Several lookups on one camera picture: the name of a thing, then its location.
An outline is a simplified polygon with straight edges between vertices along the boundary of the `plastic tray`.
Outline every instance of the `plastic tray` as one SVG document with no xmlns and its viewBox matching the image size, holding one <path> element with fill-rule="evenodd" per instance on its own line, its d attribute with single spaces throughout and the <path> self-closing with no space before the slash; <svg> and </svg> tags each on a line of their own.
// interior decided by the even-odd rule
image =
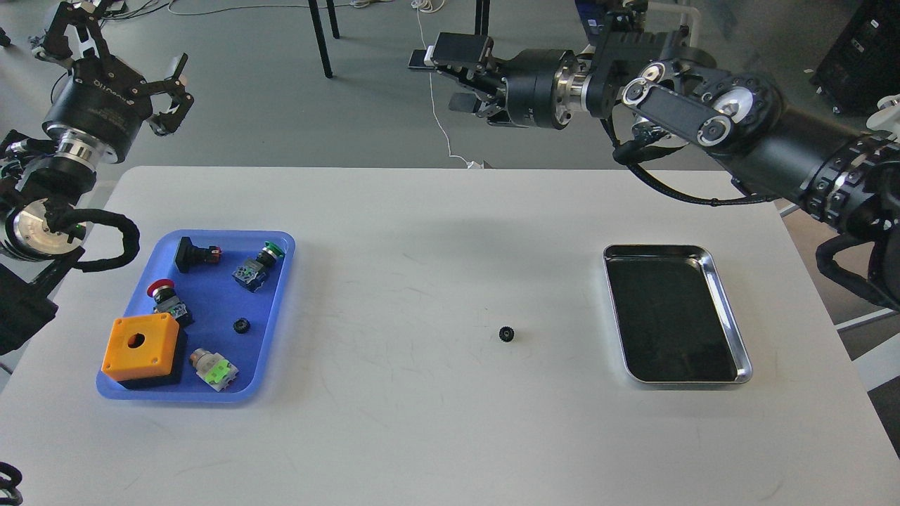
<svg viewBox="0 0 900 506">
<path fill-rule="evenodd" d="M 188 274 L 178 272 L 175 253 L 183 236 L 190 237 L 200 248 L 221 247 L 220 263 L 191 267 Z M 235 282 L 231 273 L 246 258 L 256 258 L 267 240 L 284 251 L 284 258 L 269 269 L 268 279 L 251 293 Z M 194 323 L 184 329 L 187 346 L 182 358 L 181 382 L 128 390 L 98 370 L 97 392 L 108 399 L 158 402 L 239 402 L 253 395 L 263 381 L 295 249 L 293 237 L 280 231 L 175 230 L 168 233 L 153 248 L 123 316 L 152 313 L 155 303 L 147 296 L 147 287 L 160 278 L 175 282 L 178 297 L 190 308 L 194 319 Z M 232 324 L 238 318 L 250 321 L 249 332 L 238 334 L 234 331 Z M 239 370 L 234 383 L 221 392 L 204 383 L 188 359 L 197 348 L 221 353 L 233 363 Z M 103 352 L 97 350 L 98 365 Z"/>
</svg>

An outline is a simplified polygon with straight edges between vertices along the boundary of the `metal tray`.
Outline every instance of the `metal tray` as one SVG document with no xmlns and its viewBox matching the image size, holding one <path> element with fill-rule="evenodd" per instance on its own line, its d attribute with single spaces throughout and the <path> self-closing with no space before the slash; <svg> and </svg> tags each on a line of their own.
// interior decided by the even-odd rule
<svg viewBox="0 0 900 506">
<path fill-rule="evenodd" d="M 712 256 L 698 246 L 604 251 L 625 369 L 645 384 L 742 384 L 752 367 Z"/>
</svg>

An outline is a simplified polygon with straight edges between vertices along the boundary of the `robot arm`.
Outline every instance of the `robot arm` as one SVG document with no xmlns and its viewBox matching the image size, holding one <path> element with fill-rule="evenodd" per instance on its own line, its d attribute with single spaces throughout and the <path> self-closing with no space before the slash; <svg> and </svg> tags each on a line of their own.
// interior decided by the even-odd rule
<svg viewBox="0 0 900 506">
<path fill-rule="evenodd" d="M 607 26 L 623 15 L 608 14 Z M 601 36 L 593 54 L 525 50 L 510 60 L 495 58 L 485 35 L 441 33 L 409 67 L 456 80 L 471 93 L 456 94 L 450 108 L 492 125 L 561 129 L 573 114 L 589 113 L 607 130 L 614 159 L 667 196 L 712 206 L 788 199 L 840 234 L 817 252 L 823 274 L 900 308 L 900 144 L 791 107 L 766 76 L 717 68 L 687 46 L 683 27 L 645 33 L 626 25 Z M 634 113 L 633 140 L 613 130 L 618 104 Z M 654 145 L 667 137 L 704 150 L 745 196 L 701 199 L 656 180 L 640 163 L 677 150 Z M 866 242 L 875 243 L 868 278 L 834 262 L 838 251 Z"/>
<path fill-rule="evenodd" d="M 109 0 L 60 3 L 44 34 L 32 39 L 37 59 L 67 69 L 67 82 L 42 124 L 48 140 L 10 131 L 0 143 L 0 253 L 25 261 L 49 260 L 26 282 L 0 266 L 0 355 L 19 348 L 56 314 L 47 300 L 70 269 L 96 272 L 122 267 L 138 254 L 140 233 L 120 214 L 77 209 L 94 188 L 100 162 L 121 163 L 144 121 L 157 135 L 178 129 L 194 98 L 182 77 L 187 55 L 169 77 L 156 82 L 109 52 L 99 21 Z M 66 29 L 76 29 L 80 56 Z M 154 112 L 152 95 L 169 95 L 171 107 Z M 86 224 L 111 226 L 122 234 L 115 258 L 81 261 Z"/>
</svg>

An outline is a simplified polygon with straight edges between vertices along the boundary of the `table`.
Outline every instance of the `table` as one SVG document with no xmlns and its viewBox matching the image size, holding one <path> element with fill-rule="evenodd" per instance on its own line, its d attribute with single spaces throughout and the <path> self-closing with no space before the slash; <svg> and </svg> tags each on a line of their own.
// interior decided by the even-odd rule
<svg viewBox="0 0 900 506">
<path fill-rule="evenodd" d="M 734 193 L 725 173 L 660 176 Z M 771 205 L 678 203 L 621 171 L 138 167 L 107 209 L 143 250 L 67 278 L 0 395 L 0 459 L 22 469 L 26 503 L 900 498 L 900 461 Z M 112 321 L 182 228 L 297 240 L 265 383 L 230 406 L 106 400 Z M 749 383 L 626 377 L 601 263 L 617 243 L 710 251 Z M 97 228 L 86 245 L 97 258 L 119 238 Z"/>
</svg>

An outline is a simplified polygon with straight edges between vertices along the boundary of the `gray floor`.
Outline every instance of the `gray floor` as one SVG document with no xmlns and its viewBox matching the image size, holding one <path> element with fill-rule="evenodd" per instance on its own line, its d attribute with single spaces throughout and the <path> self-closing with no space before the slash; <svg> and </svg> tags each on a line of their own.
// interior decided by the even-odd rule
<svg viewBox="0 0 900 506">
<path fill-rule="evenodd" d="M 422 14 L 425 40 L 432 42 L 441 31 L 470 32 L 474 3 L 446 0 L 438 13 Z M 53 4 L 0 0 L 0 26 L 16 44 L 0 51 L 0 131 L 15 128 L 40 134 L 50 89 L 61 69 L 33 59 L 25 39 L 39 31 L 44 7 Z M 252 3 L 224 0 L 215 4 Z M 808 84 L 806 70 L 818 65 L 860 0 L 694 0 L 692 4 L 704 16 L 700 45 L 716 56 L 721 67 L 768 71 L 794 104 L 832 116 L 831 105 Z M 175 7 L 196 12 L 211 4 L 182 0 Z M 462 161 L 447 156 L 446 140 L 435 125 L 428 76 L 405 69 L 410 51 L 421 46 L 419 23 L 409 3 L 341 7 L 338 19 L 342 39 L 328 38 L 336 75 L 331 80 L 322 76 L 305 9 L 205 16 L 174 16 L 163 10 L 133 21 L 107 23 L 103 34 L 112 53 L 150 79 L 163 77 L 171 58 L 187 52 L 190 60 L 185 73 L 196 105 L 182 129 L 171 137 L 156 138 L 144 128 L 124 163 L 102 168 L 91 204 L 102 205 L 122 173 L 141 165 L 463 168 Z M 652 14 L 649 28 L 668 30 L 677 20 L 671 14 Z M 494 0 L 490 34 L 496 41 L 495 53 L 505 58 L 527 47 L 579 50 L 585 45 L 568 0 Z M 436 78 L 434 90 L 437 114 L 450 135 L 454 154 L 487 160 L 494 167 L 617 168 L 598 123 L 588 117 L 576 117 L 564 131 L 489 128 L 476 118 L 446 110 L 449 96 L 458 91 L 448 80 Z M 864 126 L 862 118 L 837 120 L 855 128 Z M 649 167 L 718 169 L 691 149 Z M 247 181 L 236 184 L 252 185 L 252 180 L 249 169 Z M 615 189 L 598 188 L 598 197 L 609 191 Z M 264 199 L 265 189 L 248 192 L 247 198 Z M 876 309 L 815 272 L 815 247 L 832 236 L 827 227 L 800 212 L 787 217 L 786 223 L 835 322 Z M 864 268 L 865 260 L 865 252 L 855 252 L 844 261 Z M 2 261 L 10 265 L 5 258 Z M 26 276 L 35 269 L 14 268 Z M 850 356 L 857 357 L 898 332 L 900 318 L 894 317 L 841 337 Z M 14 366 L 17 358 L 2 360 Z M 0 372 L 0 388 L 6 379 Z M 900 393 L 900 385 L 895 388 Z M 882 393 L 879 399 L 896 399 L 896 395 Z M 879 412 L 886 420 L 894 420 L 887 425 L 897 426 L 896 403 L 882 402 Z"/>
</svg>

